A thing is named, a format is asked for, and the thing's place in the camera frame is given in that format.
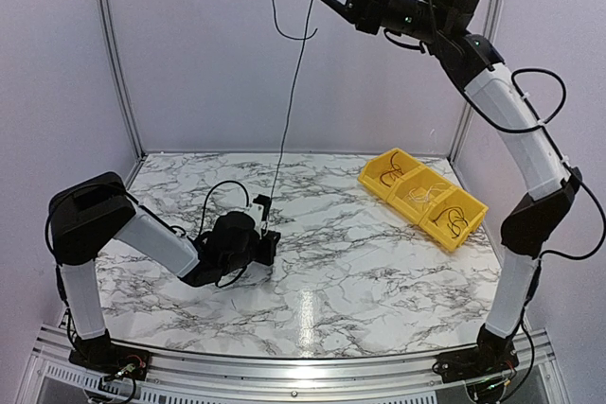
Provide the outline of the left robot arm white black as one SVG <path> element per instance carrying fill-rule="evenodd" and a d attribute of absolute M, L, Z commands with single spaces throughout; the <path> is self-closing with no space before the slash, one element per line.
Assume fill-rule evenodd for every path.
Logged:
<path fill-rule="evenodd" d="M 218 217 L 210 230 L 191 238 L 140 203 L 114 172 L 56 194 L 48 204 L 45 241 L 75 326 L 76 351 L 100 371 L 119 363 L 102 315 L 95 265 L 110 241 L 137 250 L 189 287 L 219 287 L 224 277 L 242 275 L 252 263 L 273 265 L 281 235 L 267 227 L 271 204 L 268 196 L 247 198 L 242 210 Z"/>

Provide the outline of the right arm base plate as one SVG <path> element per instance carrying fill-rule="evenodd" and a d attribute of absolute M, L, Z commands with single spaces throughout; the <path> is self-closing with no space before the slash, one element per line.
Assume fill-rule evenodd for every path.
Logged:
<path fill-rule="evenodd" d="M 511 372 L 518 365 L 515 350 L 509 350 L 501 357 L 494 357 L 492 354 L 482 353 L 478 347 L 472 347 L 438 354 L 432 371 L 441 377 L 443 383 L 452 383 Z"/>

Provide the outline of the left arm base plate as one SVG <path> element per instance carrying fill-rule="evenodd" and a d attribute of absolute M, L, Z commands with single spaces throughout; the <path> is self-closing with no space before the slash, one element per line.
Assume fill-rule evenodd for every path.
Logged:
<path fill-rule="evenodd" d="M 113 343 L 109 338 L 77 338 L 69 361 L 89 370 L 101 372 L 108 379 L 146 378 L 151 360 L 148 350 Z"/>

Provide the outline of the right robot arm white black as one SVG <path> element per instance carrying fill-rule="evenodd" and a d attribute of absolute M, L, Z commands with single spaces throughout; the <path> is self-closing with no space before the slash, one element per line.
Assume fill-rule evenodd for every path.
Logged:
<path fill-rule="evenodd" d="M 484 36 L 468 29 L 480 0 L 320 0 L 357 30 L 413 39 L 434 56 L 451 84 L 504 142 L 526 193 L 501 226 L 504 261 L 496 294 L 476 345 L 437 358 L 444 373 L 489 374 L 504 364 L 538 285 L 545 243 L 584 188 L 509 70 Z"/>

